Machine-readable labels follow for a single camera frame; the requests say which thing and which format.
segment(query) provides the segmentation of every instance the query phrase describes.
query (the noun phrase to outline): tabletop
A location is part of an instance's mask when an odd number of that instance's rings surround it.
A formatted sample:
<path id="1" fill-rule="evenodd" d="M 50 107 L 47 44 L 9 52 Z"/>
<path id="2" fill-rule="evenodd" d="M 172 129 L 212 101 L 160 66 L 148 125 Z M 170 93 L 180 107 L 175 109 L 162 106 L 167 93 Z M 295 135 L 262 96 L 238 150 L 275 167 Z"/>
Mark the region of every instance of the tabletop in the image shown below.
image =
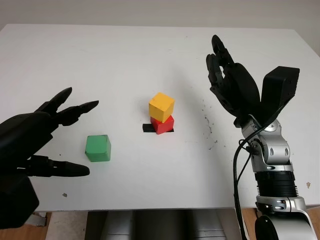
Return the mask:
<path id="1" fill-rule="evenodd" d="M 320 204 L 320 59 L 294 30 L 9 24 L 0 32 L 1 122 L 67 87 L 73 92 L 60 109 L 99 100 L 37 153 L 88 166 L 90 175 L 31 177 L 37 211 L 233 207 L 232 161 L 242 134 L 209 90 L 214 34 L 260 91 L 277 66 L 300 68 L 296 95 L 278 120 L 299 195 Z M 161 135 L 142 129 L 158 92 L 175 99 L 174 132 Z M 88 160 L 89 135 L 109 136 L 110 162 Z M 239 155 L 239 168 L 247 156 Z M 249 164 L 241 206 L 255 206 L 256 186 Z"/>

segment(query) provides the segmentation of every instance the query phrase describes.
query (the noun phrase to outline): yellow cube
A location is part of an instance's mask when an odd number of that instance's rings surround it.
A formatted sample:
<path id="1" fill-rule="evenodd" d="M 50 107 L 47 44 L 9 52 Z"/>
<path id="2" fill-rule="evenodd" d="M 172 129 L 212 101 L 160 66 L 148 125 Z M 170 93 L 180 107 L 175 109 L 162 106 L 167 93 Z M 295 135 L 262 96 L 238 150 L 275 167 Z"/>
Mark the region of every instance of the yellow cube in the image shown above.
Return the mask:
<path id="1" fill-rule="evenodd" d="M 164 123 L 174 112 L 175 100 L 161 92 L 154 96 L 149 102 L 149 115 Z"/>

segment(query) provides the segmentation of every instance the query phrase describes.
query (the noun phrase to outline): stacked blocks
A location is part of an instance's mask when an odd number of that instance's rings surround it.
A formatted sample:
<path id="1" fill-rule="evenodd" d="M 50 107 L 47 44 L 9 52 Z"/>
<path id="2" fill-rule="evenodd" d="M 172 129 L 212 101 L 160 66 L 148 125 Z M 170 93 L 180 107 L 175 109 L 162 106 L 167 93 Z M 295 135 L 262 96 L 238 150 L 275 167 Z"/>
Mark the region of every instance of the stacked blocks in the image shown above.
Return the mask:
<path id="1" fill-rule="evenodd" d="M 111 157 L 111 143 L 108 135 L 88 136 L 85 155 L 91 162 L 108 162 Z"/>
<path id="2" fill-rule="evenodd" d="M 175 100 L 161 92 L 154 96 L 149 102 L 149 115 L 151 124 L 156 134 L 163 134 L 174 128 Z"/>

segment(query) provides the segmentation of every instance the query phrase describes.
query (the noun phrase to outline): robotic arm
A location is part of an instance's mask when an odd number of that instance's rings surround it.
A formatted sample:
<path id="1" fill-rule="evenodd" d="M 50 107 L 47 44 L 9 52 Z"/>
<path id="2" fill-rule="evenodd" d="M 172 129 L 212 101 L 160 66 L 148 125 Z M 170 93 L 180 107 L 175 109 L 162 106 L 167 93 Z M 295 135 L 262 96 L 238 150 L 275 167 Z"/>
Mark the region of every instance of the robotic arm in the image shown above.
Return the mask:
<path id="1" fill-rule="evenodd" d="M 305 201 L 295 186 L 290 148 L 276 119 L 295 95 L 300 70 L 278 66 L 268 73 L 260 100 L 254 79 L 243 65 L 234 63 L 216 35 L 212 47 L 214 54 L 206 57 L 210 90 L 236 117 L 234 125 L 245 137 L 233 160 L 234 202 L 242 239 L 246 236 L 238 195 L 237 157 L 247 143 L 259 193 L 256 206 L 262 212 L 255 222 L 257 240 L 316 240 Z"/>
<path id="2" fill-rule="evenodd" d="M 57 112 L 71 92 L 69 87 L 35 112 L 13 116 L 0 124 L 0 229 L 22 226 L 38 207 L 39 200 L 28 176 L 89 175 L 86 166 L 34 155 L 53 138 L 51 133 L 59 125 L 74 124 L 99 103 L 87 102 Z"/>

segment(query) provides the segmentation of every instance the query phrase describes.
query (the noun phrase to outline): red cube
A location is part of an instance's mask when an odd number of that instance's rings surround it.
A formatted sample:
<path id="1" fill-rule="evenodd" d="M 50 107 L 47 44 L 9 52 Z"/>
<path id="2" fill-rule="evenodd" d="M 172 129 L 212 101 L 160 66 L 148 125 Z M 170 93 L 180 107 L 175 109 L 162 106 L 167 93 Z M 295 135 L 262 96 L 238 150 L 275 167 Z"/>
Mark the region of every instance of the red cube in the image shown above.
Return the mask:
<path id="1" fill-rule="evenodd" d="M 154 119 L 153 117 L 150 117 L 150 121 L 152 126 L 154 127 L 156 134 L 163 134 L 174 129 L 175 120 L 172 116 L 170 116 L 163 123 L 161 121 L 158 121 L 157 119 Z"/>

